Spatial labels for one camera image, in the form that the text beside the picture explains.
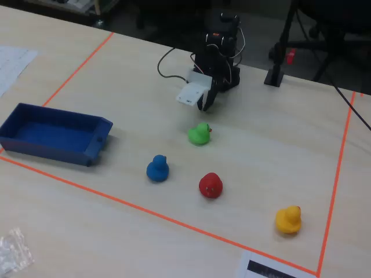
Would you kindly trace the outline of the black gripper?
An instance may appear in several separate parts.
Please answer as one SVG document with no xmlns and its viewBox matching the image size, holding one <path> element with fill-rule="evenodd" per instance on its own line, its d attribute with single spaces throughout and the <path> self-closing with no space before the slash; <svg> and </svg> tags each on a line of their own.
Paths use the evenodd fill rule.
<svg viewBox="0 0 371 278">
<path fill-rule="evenodd" d="M 215 82 L 212 83 L 210 90 L 200 95 L 197 107 L 200 111 L 206 112 L 214 103 L 218 91 L 226 92 L 230 89 L 232 75 L 229 59 L 223 55 L 217 45 L 206 45 L 206 54 L 211 66 L 209 72 Z"/>
</svg>

